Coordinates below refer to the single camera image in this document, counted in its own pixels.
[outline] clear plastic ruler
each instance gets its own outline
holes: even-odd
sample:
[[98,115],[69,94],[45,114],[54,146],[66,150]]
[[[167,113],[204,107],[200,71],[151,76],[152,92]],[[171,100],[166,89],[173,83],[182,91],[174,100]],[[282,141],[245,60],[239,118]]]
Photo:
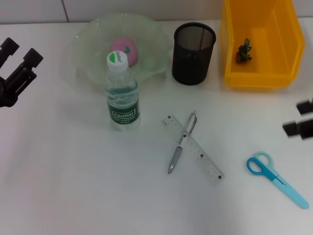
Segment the clear plastic ruler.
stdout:
[[197,165],[199,170],[214,184],[218,184],[225,176],[215,165],[212,159],[204,152],[192,136],[183,128],[180,122],[170,115],[163,120],[165,128],[174,136],[177,141],[182,135],[188,138],[183,143],[183,152],[188,155]]

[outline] black mesh pencil cup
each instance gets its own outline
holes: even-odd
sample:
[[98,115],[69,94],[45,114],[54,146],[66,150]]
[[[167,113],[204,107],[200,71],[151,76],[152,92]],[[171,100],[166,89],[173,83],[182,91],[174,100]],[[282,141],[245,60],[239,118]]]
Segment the black mesh pencil cup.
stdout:
[[206,78],[216,41],[213,29],[201,23],[185,23],[174,34],[172,75],[184,85],[197,85]]

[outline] plastic bottle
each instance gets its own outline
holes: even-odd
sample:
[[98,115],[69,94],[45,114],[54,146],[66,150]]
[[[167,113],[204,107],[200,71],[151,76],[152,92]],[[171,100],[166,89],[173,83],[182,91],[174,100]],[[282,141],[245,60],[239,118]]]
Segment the plastic bottle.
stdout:
[[107,64],[109,72],[105,90],[111,120],[118,129],[127,130],[140,121],[138,84],[128,68],[124,52],[111,52]]

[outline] scissor handle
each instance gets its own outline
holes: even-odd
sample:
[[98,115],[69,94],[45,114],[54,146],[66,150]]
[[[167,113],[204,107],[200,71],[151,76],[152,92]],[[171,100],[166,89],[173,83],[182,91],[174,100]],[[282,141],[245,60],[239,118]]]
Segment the scissor handle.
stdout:
[[[270,166],[270,167],[273,167],[274,165],[274,162],[273,162],[273,158],[270,156],[270,154],[266,153],[266,152],[257,152],[253,155],[255,158],[257,158],[260,162],[262,162],[264,165],[266,166]],[[269,160],[269,164],[265,164],[259,156],[265,156],[267,157],[267,159]]]
[[[256,163],[260,167],[261,171],[252,170],[252,168],[250,167],[250,162]],[[249,158],[248,161],[246,162],[246,166],[248,170],[254,175],[265,175],[271,181],[273,181],[276,177],[259,159],[255,157]]]

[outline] yellow storage box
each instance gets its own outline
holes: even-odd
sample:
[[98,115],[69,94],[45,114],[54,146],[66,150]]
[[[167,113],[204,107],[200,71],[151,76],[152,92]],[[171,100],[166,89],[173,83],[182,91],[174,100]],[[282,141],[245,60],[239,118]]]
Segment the yellow storage box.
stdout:
[[[226,84],[280,88],[296,78],[305,40],[291,0],[224,0],[220,34]],[[252,60],[237,63],[246,38]]]

